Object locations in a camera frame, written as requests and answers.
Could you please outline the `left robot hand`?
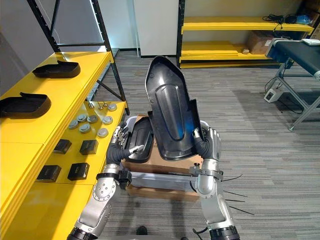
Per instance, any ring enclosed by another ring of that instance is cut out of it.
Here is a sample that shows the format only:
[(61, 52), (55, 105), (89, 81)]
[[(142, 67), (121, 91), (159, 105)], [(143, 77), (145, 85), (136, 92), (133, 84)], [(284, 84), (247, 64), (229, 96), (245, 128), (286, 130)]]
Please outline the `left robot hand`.
[(129, 149), (123, 149), (120, 145), (119, 139), (121, 134), (123, 133), (123, 128), (118, 125), (113, 134), (111, 141), (108, 145), (107, 152), (106, 152), (106, 164), (115, 164), (120, 165), (121, 160), (124, 158), (129, 157), (130, 155), (140, 152), (144, 149), (145, 145), (135, 145)]

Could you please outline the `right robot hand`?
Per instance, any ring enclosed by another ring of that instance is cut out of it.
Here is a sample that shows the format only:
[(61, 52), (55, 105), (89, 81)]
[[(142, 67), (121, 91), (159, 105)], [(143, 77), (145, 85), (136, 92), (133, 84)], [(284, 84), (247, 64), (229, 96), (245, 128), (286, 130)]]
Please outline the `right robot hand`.
[(197, 154), (204, 160), (220, 160), (221, 157), (221, 137), (216, 129), (209, 126), (205, 121), (200, 121), (201, 130), (204, 133), (203, 137), (200, 136), (199, 128), (195, 128), (192, 132), (194, 139), (194, 146)]

